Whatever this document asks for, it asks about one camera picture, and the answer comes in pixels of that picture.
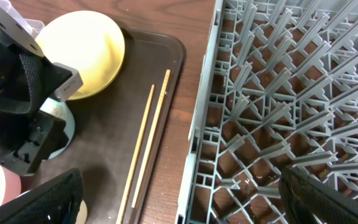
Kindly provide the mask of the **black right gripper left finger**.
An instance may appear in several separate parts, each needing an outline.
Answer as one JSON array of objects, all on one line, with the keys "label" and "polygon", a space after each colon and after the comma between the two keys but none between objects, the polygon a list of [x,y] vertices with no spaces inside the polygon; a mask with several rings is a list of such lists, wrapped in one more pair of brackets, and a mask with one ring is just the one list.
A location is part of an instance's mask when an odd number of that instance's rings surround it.
[{"label": "black right gripper left finger", "polygon": [[0,224],[74,224],[83,194],[82,174],[72,168],[0,206]]}]

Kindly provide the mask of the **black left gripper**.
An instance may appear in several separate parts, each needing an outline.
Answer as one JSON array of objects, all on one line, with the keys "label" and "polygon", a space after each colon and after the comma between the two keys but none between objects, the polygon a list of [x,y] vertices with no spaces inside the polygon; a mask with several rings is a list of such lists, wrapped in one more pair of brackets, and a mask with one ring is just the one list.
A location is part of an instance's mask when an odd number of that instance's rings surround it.
[{"label": "black left gripper", "polygon": [[0,165],[32,175],[66,147],[68,121],[50,114],[81,86],[79,72],[52,63],[35,39],[0,7]]}]

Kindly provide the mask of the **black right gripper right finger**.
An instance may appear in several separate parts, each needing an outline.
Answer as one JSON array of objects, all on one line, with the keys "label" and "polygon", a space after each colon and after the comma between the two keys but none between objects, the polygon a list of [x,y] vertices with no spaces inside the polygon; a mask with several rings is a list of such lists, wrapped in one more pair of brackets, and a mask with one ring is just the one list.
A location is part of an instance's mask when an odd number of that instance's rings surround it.
[{"label": "black right gripper right finger", "polygon": [[294,167],[282,170],[279,193],[288,223],[358,223],[358,202]]}]

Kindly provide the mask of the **yellow plate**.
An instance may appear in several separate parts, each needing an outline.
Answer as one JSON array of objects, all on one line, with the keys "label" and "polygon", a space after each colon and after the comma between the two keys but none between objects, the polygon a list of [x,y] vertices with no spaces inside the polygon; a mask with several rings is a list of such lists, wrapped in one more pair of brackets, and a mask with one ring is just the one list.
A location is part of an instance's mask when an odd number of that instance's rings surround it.
[{"label": "yellow plate", "polygon": [[70,100],[93,96],[117,76],[124,61],[125,40],[110,17],[96,11],[64,14],[46,25],[35,38],[44,55],[76,69],[83,85]]}]

